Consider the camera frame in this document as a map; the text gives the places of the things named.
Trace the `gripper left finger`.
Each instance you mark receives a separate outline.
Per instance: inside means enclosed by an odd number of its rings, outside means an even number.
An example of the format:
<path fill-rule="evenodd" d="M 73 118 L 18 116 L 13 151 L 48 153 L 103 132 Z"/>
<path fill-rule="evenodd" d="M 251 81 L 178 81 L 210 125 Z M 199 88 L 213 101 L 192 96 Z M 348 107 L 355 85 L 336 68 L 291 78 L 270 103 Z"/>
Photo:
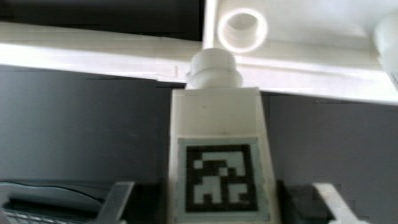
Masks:
<path fill-rule="evenodd" d="M 89 224 L 126 224 L 123 213 L 130 195 L 133 192 L 133 187 L 133 182 L 117 182 L 114 184 L 96 219 Z"/>

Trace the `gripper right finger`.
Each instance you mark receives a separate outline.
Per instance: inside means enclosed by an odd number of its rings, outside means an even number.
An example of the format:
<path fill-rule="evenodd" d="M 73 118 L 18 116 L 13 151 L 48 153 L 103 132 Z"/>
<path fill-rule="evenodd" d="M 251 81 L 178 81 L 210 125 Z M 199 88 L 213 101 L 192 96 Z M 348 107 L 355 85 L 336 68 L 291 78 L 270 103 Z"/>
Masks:
<path fill-rule="evenodd" d="M 315 183 L 313 186 L 334 216 L 329 224 L 371 224 L 357 218 L 334 185 L 331 183 Z"/>

